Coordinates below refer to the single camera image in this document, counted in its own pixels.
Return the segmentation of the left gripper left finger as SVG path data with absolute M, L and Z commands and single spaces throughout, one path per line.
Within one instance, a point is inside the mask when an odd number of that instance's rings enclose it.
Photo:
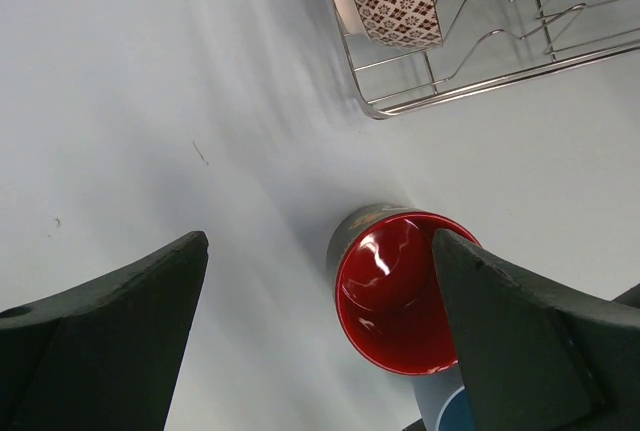
M 194 231 L 3 311 L 2 429 L 164 429 L 207 262 Z

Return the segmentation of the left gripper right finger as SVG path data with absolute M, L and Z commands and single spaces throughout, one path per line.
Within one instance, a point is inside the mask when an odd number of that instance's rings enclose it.
M 448 230 L 432 249 L 477 429 L 638 429 L 638 287 L 597 298 Z

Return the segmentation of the steel wire dish rack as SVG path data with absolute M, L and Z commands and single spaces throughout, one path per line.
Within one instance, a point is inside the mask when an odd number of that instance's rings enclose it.
M 427 50 L 388 47 L 351 35 L 329 1 L 355 99 L 375 119 L 639 48 L 639 0 L 435 0 L 444 42 Z

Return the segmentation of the red and black mug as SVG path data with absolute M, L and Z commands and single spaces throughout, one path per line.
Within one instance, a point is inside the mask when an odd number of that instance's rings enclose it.
M 386 371 L 425 376 L 458 362 L 432 253 L 440 229 L 476 240 L 445 216 L 376 203 L 347 215 L 329 241 L 325 267 L 340 326 Z

